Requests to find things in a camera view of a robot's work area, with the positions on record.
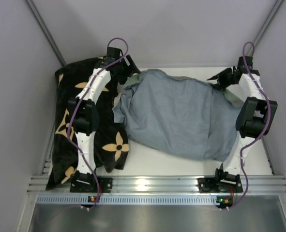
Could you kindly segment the white pillow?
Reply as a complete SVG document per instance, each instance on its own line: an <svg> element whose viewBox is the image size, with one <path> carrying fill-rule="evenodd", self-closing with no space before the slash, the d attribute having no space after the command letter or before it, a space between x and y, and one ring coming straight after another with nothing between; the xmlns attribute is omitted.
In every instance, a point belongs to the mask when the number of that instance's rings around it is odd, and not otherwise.
<svg viewBox="0 0 286 232"><path fill-rule="evenodd" d="M234 107L242 107L244 102L236 96L234 93L232 93L229 90L224 90L223 91L224 97L234 106Z"/></svg>

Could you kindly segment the blue pillow cover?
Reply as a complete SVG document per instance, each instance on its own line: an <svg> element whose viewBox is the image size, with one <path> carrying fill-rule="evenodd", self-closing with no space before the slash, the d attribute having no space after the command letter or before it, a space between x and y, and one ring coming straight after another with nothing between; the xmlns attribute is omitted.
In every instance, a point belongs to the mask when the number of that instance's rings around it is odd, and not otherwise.
<svg viewBox="0 0 286 232"><path fill-rule="evenodd" d="M170 155L190 160L223 162L235 143L240 109L223 92L189 77L159 69L139 74L113 108L130 139Z"/></svg>

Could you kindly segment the patchwork green beige pillowcase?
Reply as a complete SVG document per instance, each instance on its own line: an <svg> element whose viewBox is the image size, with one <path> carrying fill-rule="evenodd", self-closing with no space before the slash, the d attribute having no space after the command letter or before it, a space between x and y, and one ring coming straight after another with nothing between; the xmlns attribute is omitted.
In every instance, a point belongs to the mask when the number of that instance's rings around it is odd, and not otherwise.
<svg viewBox="0 0 286 232"><path fill-rule="evenodd" d="M125 84L121 85L118 84L117 90L118 90L118 95L114 98L113 101L113 106L116 106L118 104L118 102L120 101L120 97L122 95L122 93L124 93L124 91L128 88L131 87L133 85L137 85L139 84L140 81L140 77L139 74L133 74L132 76L130 76L127 81L125 82Z"/></svg>

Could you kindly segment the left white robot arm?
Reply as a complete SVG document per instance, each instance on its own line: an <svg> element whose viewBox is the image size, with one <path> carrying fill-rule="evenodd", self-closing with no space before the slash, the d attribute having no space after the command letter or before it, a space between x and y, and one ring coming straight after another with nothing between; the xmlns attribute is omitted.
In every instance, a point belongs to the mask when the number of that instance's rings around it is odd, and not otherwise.
<svg viewBox="0 0 286 232"><path fill-rule="evenodd" d="M108 47L104 58L97 62L86 86L68 101L69 132L74 132L77 142L78 165L71 181L72 193L100 192L95 174L94 137L100 118L96 108L99 96L111 80L124 84L128 77L139 73L130 55L119 48Z"/></svg>

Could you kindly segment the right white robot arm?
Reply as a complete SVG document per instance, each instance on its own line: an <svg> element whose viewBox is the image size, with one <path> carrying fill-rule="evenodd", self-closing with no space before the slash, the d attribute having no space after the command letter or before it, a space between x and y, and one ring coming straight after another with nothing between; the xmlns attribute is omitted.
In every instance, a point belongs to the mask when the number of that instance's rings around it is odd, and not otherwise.
<svg viewBox="0 0 286 232"><path fill-rule="evenodd" d="M252 56L241 56L237 66L226 68L211 77L216 83L212 87L225 92L231 85L242 89L243 106L235 122L237 138L228 159L215 176L200 184L202 191L242 193L241 174L245 174L244 163L251 146L267 135L271 128L278 103L269 100L260 83L260 74L253 68Z"/></svg>

